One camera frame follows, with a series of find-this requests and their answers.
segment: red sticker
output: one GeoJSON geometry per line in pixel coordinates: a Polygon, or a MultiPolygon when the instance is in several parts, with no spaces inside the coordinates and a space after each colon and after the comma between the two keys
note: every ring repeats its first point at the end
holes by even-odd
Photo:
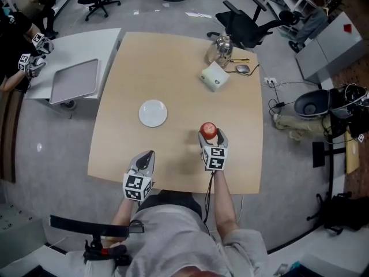
{"type": "Polygon", "coordinates": [[[348,32],[348,33],[351,33],[352,32],[352,25],[351,24],[344,25],[344,31],[348,32]]]}

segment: cable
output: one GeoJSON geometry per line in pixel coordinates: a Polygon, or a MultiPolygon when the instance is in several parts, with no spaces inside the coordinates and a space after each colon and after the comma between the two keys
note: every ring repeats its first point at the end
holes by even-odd
{"type": "Polygon", "coordinates": [[[327,115],[325,115],[323,118],[322,118],[322,120],[321,120],[321,124],[322,124],[322,127],[323,127],[323,129],[324,129],[324,136],[325,137],[327,137],[328,135],[329,135],[329,130],[331,130],[332,129],[332,126],[330,126],[330,127],[328,127],[328,128],[325,128],[325,126],[324,126],[324,119],[326,118],[326,116],[327,115]]]}
{"type": "Polygon", "coordinates": [[[278,103],[280,103],[279,98],[278,98],[278,94],[277,94],[276,86],[275,86],[274,82],[272,82],[272,84],[273,84],[273,87],[274,87],[274,91],[276,92],[276,97],[277,97],[278,103]]]}
{"type": "Polygon", "coordinates": [[[208,216],[209,216],[210,194],[211,194],[211,191],[212,191],[212,183],[213,183],[214,175],[215,175],[215,171],[212,171],[212,175],[210,177],[208,191],[206,192],[206,195],[205,195],[205,201],[204,201],[204,205],[205,205],[205,219],[204,219],[204,224],[205,225],[206,225],[206,221],[208,220],[208,216]]]}
{"type": "Polygon", "coordinates": [[[271,115],[271,116],[273,116],[273,114],[271,113],[271,112],[273,112],[274,114],[280,114],[281,112],[282,112],[282,108],[284,107],[284,106],[286,106],[286,105],[288,105],[288,104],[293,104],[295,102],[295,100],[293,101],[293,102],[289,102],[289,103],[282,103],[283,105],[282,106],[277,106],[279,103],[277,103],[277,101],[276,101],[276,99],[270,99],[269,101],[268,101],[268,106],[269,106],[269,114],[271,115]],[[274,100],[275,102],[276,102],[276,104],[273,106],[273,107],[271,107],[270,106],[270,102],[272,101],[272,100],[274,100]]]}
{"type": "Polygon", "coordinates": [[[349,102],[350,104],[356,104],[356,105],[358,105],[358,106],[362,106],[362,107],[365,107],[365,108],[369,107],[369,106],[364,106],[363,104],[359,104],[359,103],[352,102],[352,101],[350,101],[350,100],[348,100],[348,99],[347,99],[347,97],[346,97],[346,92],[347,92],[347,88],[348,88],[350,85],[356,85],[356,84],[355,84],[355,83],[350,83],[349,85],[347,85],[347,86],[346,86],[346,88],[345,88],[345,92],[344,92],[344,98],[345,98],[345,100],[346,100],[347,102],[349,102]]]}
{"type": "Polygon", "coordinates": [[[328,142],[328,141],[325,141],[325,142],[326,142],[327,144],[336,145],[336,144],[347,143],[347,142],[352,141],[352,140],[353,140],[353,138],[352,138],[352,139],[350,139],[350,140],[348,140],[348,141],[340,141],[339,143],[330,143],[330,142],[328,142]]]}
{"type": "MultiPolygon", "coordinates": [[[[306,84],[306,85],[313,85],[313,86],[317,86],[318,84],[310,84],[310,83],[305,83],[305,82],[301,82],[301,81],[289,81],[289,82],[281,82],[280,84],[277,84],[276,88],[277,90],[281,90],[281,88],[283,87],[284,84],[306,84]]],[[[273,88],[272,86],[269,86],[269,85],[263,85],[263,84],[260,84],[261,86],[263,87],[266,87],[266,88],[273,88]]]]}
{"type": "Polygon", "coordinates": [[[68,235],[68,236],[64,237],[63,239],[59,240],[58,242],[56,242],[56,243],[54,243],[54,244],[52,244],[52,245],[50,245],[50,246],[48,246],[48,247],[49,247],[49,248],[51,248],[51,247],[55,246],[56,244],[58,244],[58,243],[60,243],[60,242],[64,241],[64,240],[65,240],[65,239],[67,239],[68,237],[76,236],[76,235],[77,235],[77,234],[68,235]]]}
{"type": "Polygon", "coordinates": [[[240,213],[238,215],[238,218],[237,218],[237,222],[236,223],[238,223],[240,221],[240,218],[241,218],[242,206],[243,206],[243,198],[244,198],[244,194],[242,194],[240,213]]]}
{"type": "Polygon", "coordinates": [[[246,73],[240,73],[239,71],[225,71],[226,73],[237,73],[237,74],[240,74],[240,75],[242,75],[242,76],[251,76],[253,73],[254,73],[254,71],[257,69],[257,67],[260,65],[260,63],[258,63],[257,65],[256,65],[256,67],[254,68],[254,70],[252,70],[251,71],[251,73],[250,74],[246,74],[246,73]]]}

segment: gray floor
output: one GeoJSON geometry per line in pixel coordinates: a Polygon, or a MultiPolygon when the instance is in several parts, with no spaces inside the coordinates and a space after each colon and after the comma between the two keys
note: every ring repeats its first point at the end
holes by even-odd
{"type": "MultiPolygon", "coordinates": [[[[85,22],[87,10],[70,3],[61,11],[55,29],[63,35],[95,29],[119,27],[124,31],[160,32],[206,39],[209,31],[222,31],[215,14],[226,11],[223,0],[186,0],[163,3],[162,0],[121,0],[121,6],[107,7],[109,18],[101,11],[85,22]],[[202,13],[212,18],[193,16],[202,13]]],[[[251,0],[229,0],[237,8],[253,15],[251,0]]],[[[261,13],[258,24],[273,19],[268,10],[261,13]]],[[[302,81],[294,52],[278,30],[254,49],[262,64],[261,79],[275,77],[280,81],[302,81]]],[[[278,96],[283,102],[315,89],[305,84],[285,84],[278,96]]],[[[327,190],[325,168],[312,168],[311,142],[307,137],[297,143],[288,132],[273,127],[268,101],[274,90],[262,87],[263,98],[263,165],[259,194],[245,195],[240,225],[261,231],[268,249],[296,237],[311,227],[307,215],[317,209],[315,194],[327,190]]],[[[89,148],[98,103],[81,101],[73,119],[64,119],[42,105],[25,100],[18,124],[16,149],[16,184],[3,183],[7,199],[44,219],[47,237],[54,243],[72,233],[47,228],[50,214],[91,222],[109,223],[122,199],[120,184],[87,176],[89,148]]],[[[287,105],[286,114],[293,114],[287,105]]],[[[203,204],[204,195],[195,194],[203,204]]],[[[234,196],[237,213],[242,195],[234,196]]],[[[210,209],[209,228],[214,230],[210,209]]],[[[68,238],[59,247],[82,249],[81,237],[68,238]]]]}

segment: wooden table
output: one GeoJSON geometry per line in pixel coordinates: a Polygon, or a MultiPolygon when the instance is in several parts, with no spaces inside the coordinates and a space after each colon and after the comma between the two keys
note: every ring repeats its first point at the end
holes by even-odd
{"type": "MultiPolygon", "coordinates": [[[[197,139],[207,121],[229,139],[225,174],[233,194],[258,193],[261,176],[263,116],[259,69],[252,76],[230,74],[218,92],[199,80],[208,66],[208,40],[158,33],[128,32],[111,68],[93,132],[88,174],[122,182],[131,159],[156,153],[153,179],[157,189],[206,193],[210,172],[204,171],[197,139]],[[143,102],[158,99],[168,109],[158,128],[138,118],[143,102]]],[[[234,49],[233,58],[257,56],[234,49]]],[[[229,64],[226,70],[234,70],[229,64]]]]}

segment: red apple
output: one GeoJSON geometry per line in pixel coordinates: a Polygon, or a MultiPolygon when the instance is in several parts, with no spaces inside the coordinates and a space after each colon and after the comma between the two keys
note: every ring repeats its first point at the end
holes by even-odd
{"type": "Polygon", "coordinates": [[[215,136],[217,135],[218,129],[211,122],[206,122],[203,125],[201,125],[200,132],[202,133],[202,136],[206,140],[211,140],[211,139],[215,138],[215,136]]]}

